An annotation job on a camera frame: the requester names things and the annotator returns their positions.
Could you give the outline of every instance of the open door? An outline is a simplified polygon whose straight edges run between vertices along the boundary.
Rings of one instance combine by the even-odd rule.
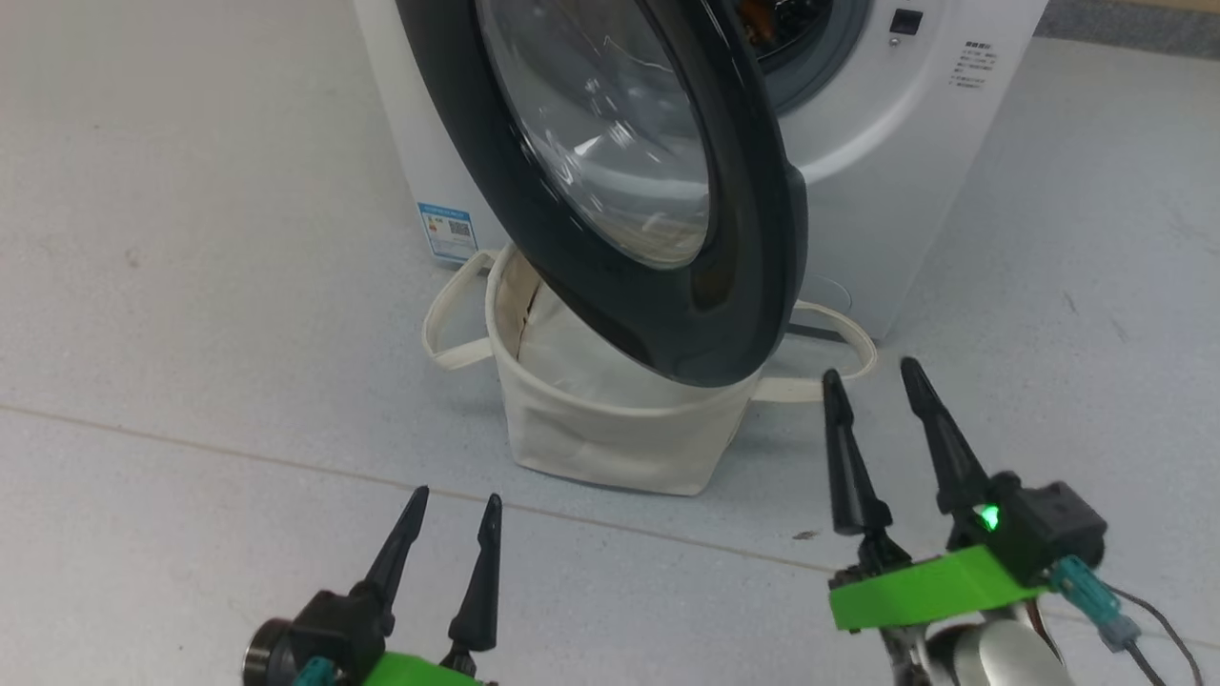
[[[783,336],[805,184],[723,0],[396,0],[455,148],[543,280],[675,381]]]

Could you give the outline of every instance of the fabric handle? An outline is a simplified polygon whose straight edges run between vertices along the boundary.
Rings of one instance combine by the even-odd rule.
[[[843,381],[860,378],[876,366],[877,347],[872,344],[872,339],[860,328],[860,325],[830,308],[804,300],[797,300],[793,310],[808,310],[825,316],[848,345],[855,350],[856,356],[860,358],[860,369],[844,375]],[[754,387],[754,394],[750,399],[760,403],[820,403],[822,382],[819,378],[764,376]]]
[[[432,301],[428,314],[423,317],[423,349],[428,352],[428,356],[434,363],[447,371],[461,369],[492,356],[492,339],[486,336],[444,350],[437,350],[437,338],[440,337],[440,330],[449,321],[458,295],[470,286],[470,282],[475,281],[483,267],[495,262],[498,255],[497,250],[479,250],[471,255],[466,264],[454,272],[440,293],[437,293],[437,299]]]

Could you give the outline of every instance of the green mount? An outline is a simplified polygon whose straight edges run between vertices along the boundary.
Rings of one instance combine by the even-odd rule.
[[[482,686],[482,684],[421,657],[386,653],[365,679],[365,686]]]
[[[974,546],[831,591],[841,631],[910,626],[1002,608],[1047,592],[1025,588],[986,546]]]

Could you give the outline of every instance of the floor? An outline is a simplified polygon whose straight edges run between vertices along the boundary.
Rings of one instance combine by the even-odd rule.
[[[493,369],[431,365],[418,326],[450,272],[414,227],[346,4],[12,7],[6,679],[235,684],[254,627],[350,585],[429,483],[392,648],[444,653],[497,491],[500,646],[481,675],[887,682],[875,636],[831,627],[826,580],[853,555],[830,531],[819,408],[752,409],[705,493],[650,497],[514,466]],[[1165,610],[1213,676],[1216,111],[1220,63],[1035,40],[882,365],[852,388],[900,543],[931,554],[948,532],[898,381],[916,354],[988,468],[1066,480],[1107,516],[1104,577]],[[776,364],[825,360],[794,342]],[[1052,609],[1078,684],[1141,682]]]

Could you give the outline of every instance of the cable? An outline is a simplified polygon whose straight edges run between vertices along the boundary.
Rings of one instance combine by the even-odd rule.
[[[1144,673],[1152,686],[1165,686],[1165,680],[1148,664],[1148,658],[1143,657],[1143,652],[1136,646],[1135,641],[1127,643],[1127,652],[1131,653],[1131,659],[1136,660],[1136,664],[1139,665],[1139,671]]]
[[[1182,637],[1174,630],[1174,625],[1169,623],[1169,618],[1166,618],[1152,603],[1139,596],[1136,596],[1135,593],[1127,593],[1126,591],[1115,588],[1109,583],[1107,583],[1105,587],[1109,588],[1115,596],[1139,605],[1160,623],[1160,625],[1165,629],[1165,634],[1169,635],[1169,640],[1177,646],[1177,649],[1182,652],[1186,662],[1190,663],[1191,674],[1194,676],[1194,686],[1203,686],[1203,670],[1199,669],[1199,663],[1194,659],[1194,653],[1191,652],[1191,649],[1186,646],[1186,642],[1182,641]],[[1148,664],[1148,659],[1144,658],[1143,653],[1139,652],[1139,648],[1136,647],[1135,642],[1127,646],[1127,652],[1131,653],[1131,657],[1136,660],[1136,664],[1139,665],[1139,669],[1143,670],[1144,675],[1148,676],[1149,681],[1159,685],[1164,684],[1164,681],[1160,681],[1160,677],[1157,676],[1157,671],[1152,669],[1152,665]]]

